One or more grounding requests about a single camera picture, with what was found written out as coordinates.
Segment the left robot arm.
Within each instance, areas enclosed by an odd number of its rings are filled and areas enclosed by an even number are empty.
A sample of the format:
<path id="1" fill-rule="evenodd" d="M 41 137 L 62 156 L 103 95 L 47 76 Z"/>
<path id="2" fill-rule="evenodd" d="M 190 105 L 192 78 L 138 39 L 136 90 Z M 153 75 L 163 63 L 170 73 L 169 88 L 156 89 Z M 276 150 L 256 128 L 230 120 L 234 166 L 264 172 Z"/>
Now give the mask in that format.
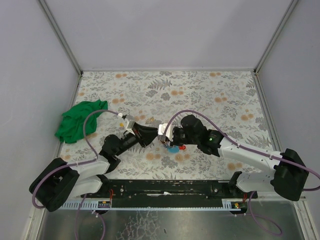
<path id="1" fill-rule="evenodd" d="M 121 138 L 115 134 L 105 137 L 100 152 L 93 160 L 67 163 L 60 157 L 55 158 L 29 187 L 33 206 L 56 211 L 70 196 L 84 194 L 81 181 L 89 181 L 90 193 L 98 192 L 103 184 L 100 176 L 117 168 L 121 162 L 119 155 L 137 144 L 145 148 L 161 134 L 159 127 L 143 126 L 131 120 Z"/>

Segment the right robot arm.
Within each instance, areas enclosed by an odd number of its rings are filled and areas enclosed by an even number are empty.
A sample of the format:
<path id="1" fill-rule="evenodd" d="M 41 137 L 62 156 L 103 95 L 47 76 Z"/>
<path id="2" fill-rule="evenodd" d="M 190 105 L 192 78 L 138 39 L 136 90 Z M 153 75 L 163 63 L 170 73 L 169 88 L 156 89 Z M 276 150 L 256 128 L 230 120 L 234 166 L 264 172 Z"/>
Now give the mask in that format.
<path id="1" fill-rule="evenodd" d="M 237 160 L 260 171 L 235 173 L 231 182 L 243 192 L 275 191 L 281 197 L 298 201 L 309 173 L 298 153 L 268 151 L 242 143 L 219 130 L 208 129 L 194 115 L 185 116 L 180 126 L 169 126 L 165 134 L 173 146 L 195 145 L 204 154 Z"/>

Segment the green cloth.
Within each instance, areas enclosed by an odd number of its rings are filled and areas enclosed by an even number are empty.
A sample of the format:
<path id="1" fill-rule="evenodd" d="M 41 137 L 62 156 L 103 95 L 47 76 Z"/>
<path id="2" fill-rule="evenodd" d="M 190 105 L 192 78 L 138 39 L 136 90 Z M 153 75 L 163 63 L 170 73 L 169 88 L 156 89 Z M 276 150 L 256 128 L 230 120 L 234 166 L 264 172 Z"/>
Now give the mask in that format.
<path id="1" fill-rule="evenodd" d="M 82 101 L 61 115 L 62 120 L 54 135 L 61 143 L 74 144 L 84 138 L 83 126 L 87 116 L 94 111 L 107 109 L 106 100 Z"/>

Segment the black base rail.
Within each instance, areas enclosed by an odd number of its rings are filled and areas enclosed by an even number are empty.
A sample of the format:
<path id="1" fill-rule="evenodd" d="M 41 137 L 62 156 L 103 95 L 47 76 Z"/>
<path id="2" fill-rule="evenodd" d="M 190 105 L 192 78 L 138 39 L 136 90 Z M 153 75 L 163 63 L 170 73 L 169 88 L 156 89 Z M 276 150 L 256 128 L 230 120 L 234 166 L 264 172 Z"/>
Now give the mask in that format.
<path id="1" fill-rule="evenodd" d="M 223 200 L 249 197 L 256 192 L 245 192 L 235 180 L 124 180 L 108 179 L 99 175 L 101 188 L 88 193 L 88 199 L 110 199 L 117 209 L 201 209 L 225 208 Z"/>

